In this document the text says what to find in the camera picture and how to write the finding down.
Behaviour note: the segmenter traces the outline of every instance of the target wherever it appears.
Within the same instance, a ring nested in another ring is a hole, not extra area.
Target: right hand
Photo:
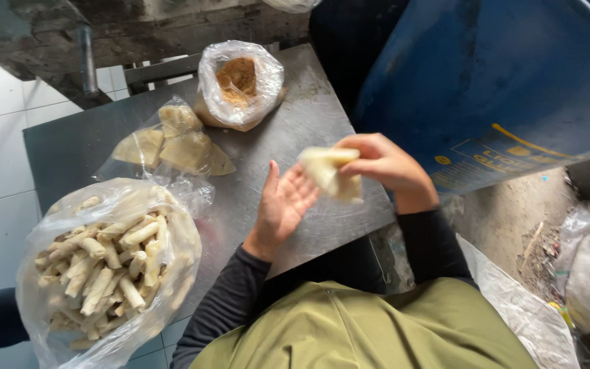
[[[340,167],[341,175],[364,175],[393,191],[398,214],[414,214],[439,205],[430,176],[418,162],[381,133],[352,135],[335,148],[356,148],[361,158]]]

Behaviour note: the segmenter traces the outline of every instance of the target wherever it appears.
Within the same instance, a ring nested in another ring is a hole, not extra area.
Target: white tile floor
[[[99,87],[113,100],[128,97],[121,66],[101,68],[97,76]],[[22,129],[81,111],[45,82],[22,82],[0,67],[0,288],[15,285],[24,239],[41,218]],[[186,323],[187,319],[168,327],[165,339],[161,334],[147,342],[127,367],[167,369]],[[0,349],[0,368],[37,367],[29,342]]]

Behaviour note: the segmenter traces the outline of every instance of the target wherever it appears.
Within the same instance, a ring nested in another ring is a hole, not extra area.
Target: clear plastic bag
[[[590,233],[590,201],[582,201],[573,209],[559,229],[559,256],[554,262],[557,290],[565,296],[570,268],[575,259],[578,244]]]
[[[235,172],[231,158],[204,132],[190,106],[173,95],[138,130],[122,139],[93,175],[113,178],[166,178],[183,174],[226,175]]]
[[[72,192],[55,203],[26,239],[26,252],[17,274],[16,299],[22,322],[29,333],[40,368],[119,368],[145,342],[154,338],[174,317],[195,281],[202,244],[186,202],[202,206],[211,197],[193,201],[197,189],[187,180],[174,182],[169,191],[151,180],[118,178]],[[78,210],[93,196],[101,203]],[[166,214],[167,237],[157,260],[167,265],[157,294],[144,312],[131,318],[99,340],[85,353],[71,351],[70,342],[80,338],[73,331],[50,332],[50,318],[56,310],[49,301],[64,296],[65,286],[54,282],[39,287],[41,278],[36,257],[53,241],[84,224],[124,222],[159,211]]]
[[[246,60],[239,69],[227,73],[225,63],[231,60]],[[239,76],[253,69],[256,85]],[[197,70],[199,92],[193,110],[206,125],[248,131],[256,127],[276,105],[280,104],[287,90],[284,83],[284,67],[261,45],[242,41],[226,41],[207,46],[202,52]],[[248,88],[237,88],[234,79],[247,82]],[[225,88],[220,87],[223,81]]]
[[[323,0],[263,0],[264,3],[286,13],[306,13],[318,6]]]

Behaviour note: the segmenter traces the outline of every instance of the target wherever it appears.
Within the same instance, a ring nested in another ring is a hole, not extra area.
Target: concrete floor
[[[461,207],[445,207],[452,228],[514,279],[548,301],[553,257],[542,247],[557,242],[559,227],[577,204],[562,168],[509,180],[461,196]],[[523,272],[522,255],[540,222],[544,228],[534,243]]]

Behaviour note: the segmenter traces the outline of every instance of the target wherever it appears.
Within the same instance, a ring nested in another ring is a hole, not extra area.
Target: hand
[[[295,164],[279,178],[279,167],[270,160],[256,223],[242,248],[259,259],[272,262],[277,247],[295,231],[317,198],[318,189],[306,178],[300,164]]]
[[[418,162],[381,133],[353,135],[334,147],[356,148],[361,158],[339,169],[341,175],[364,175],[393,191],[398,214],[414,214],[438,206],[438,193]]]

